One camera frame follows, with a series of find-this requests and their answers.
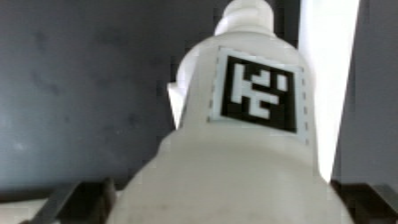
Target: black square pattern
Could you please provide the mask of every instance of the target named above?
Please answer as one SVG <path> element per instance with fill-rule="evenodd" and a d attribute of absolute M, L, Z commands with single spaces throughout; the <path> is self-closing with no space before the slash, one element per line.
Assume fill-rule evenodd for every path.
<path fill-rule="evenodd" d="M 297 133 L 294 72 L 228 56 L 221 114 Z"/>

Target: dark gray background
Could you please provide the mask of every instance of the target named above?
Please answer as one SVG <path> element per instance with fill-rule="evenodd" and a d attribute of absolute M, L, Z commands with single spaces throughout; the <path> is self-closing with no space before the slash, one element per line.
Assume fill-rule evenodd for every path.
<path fill-rule="evenodd" d="M 127 184 L 173 130 L 166 84 L 228 2 L 0 1 L 0 201 L 109 176 Z M 363 2 L 335 178 L 398 188 L 398 3 Z M 271 4 L 296 45 L 301 1 Z"/>
<path fill-rule="evenodd" d="M 363 0 L 335 179 L 398 192 L 398 1 Z"/>

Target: gray wall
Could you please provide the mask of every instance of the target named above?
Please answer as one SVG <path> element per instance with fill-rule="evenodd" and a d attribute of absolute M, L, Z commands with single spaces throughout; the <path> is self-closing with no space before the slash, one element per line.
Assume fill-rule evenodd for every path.
<path fill-rule="evenodd" d="M 335 179 L 386 184 L 398 192 L 397 40 L 398 1 L 363 0 Z"/>
<path fill-rule="evenodd" d="M 173 130 L 166 84 L 226 4 L 0 1 L 0 201 L 72 181 L 127 183 Z"/>

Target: white surface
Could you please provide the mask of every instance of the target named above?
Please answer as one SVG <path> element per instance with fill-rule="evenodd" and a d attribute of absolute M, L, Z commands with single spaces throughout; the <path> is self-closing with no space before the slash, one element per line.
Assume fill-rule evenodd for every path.
<path fill-rule="evenodd" d="M 299 51 L 315 75 L 319 163 L 331 180 L 360 0 L 303 0 Z"/>
<path fill-rule="evenodd" d="M 244 24 L 241 12 L 232 14 L 239 18 L 232 21 Z M 186 70 L 189 66 L 182 64 L 191 77 L 184 125 L 164 139 L 159 155 L 129 184 L 109 224 L 353 224 L 338 195 L 319 175 L 306 63 L 297 50 L 267 35 L 271 30 L 239 32 L 257 29 L 267 28 L 246 24 L 226 29 L 187 55 L 186 62 L 196 66 Z M 223 74 L 223 48 L 265 58 L 281 67 L 303 67 L 308 144 L 274 128 L 209 119 L 214 92 L 223 86 L 216 82 Z"/>
<path fill-rule="evenodd" d="M 45 203 L 47 199 L 0 204 L 0 223 L 20 224 L 31 220 Z"/>

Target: black object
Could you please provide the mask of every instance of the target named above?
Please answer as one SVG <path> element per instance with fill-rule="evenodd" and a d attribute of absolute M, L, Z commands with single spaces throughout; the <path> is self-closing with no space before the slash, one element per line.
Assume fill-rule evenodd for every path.
<path fill-rule="evenodd" d="M 104 224 L 116 202 L 114 181 L 63 186 L 29 224 Z"/>
<path fill-rule="evenodd" d="M 356 224 L 397 224 L 398 213 L 369 184 L 331 182 Z"/>
<path fill-rule="evenodd" d="M 235 65 L 244 66 L 244 80 L 237 79 Z M 239 119 L 258 125 L 274 127 L 285 131 L 297 132 L 297 119 L 296 119 L 296 83 L 294 83 L 294 73 L 285 71 L 265 64 L 260 64 L 242 58 L 233 56 L 228 57 L 228 68 L 226 68 L 226 88 L 223 96 L 223 116 Z M 271 83 L 269 85 L 260 85 L 253 82 L 253 76 L 260 76 L 262 71 L 269 72 Z M 278 87 L 280 77 L 287 79 L 287 90 Z M 244 82 L 251 83 L 251 90 L 258 93 L 269 94 L 280 100 L 274 104 L 271 101 L 260 101 L 260 108 L 267 109 L 271 112 L 269 117 L 260 117 L 251 113 L 251 101 L 255 100 L 249 95 L 242 92 L 242 103 L 233 102 L 233 91 L 235 86 L 244 88 Z"/>

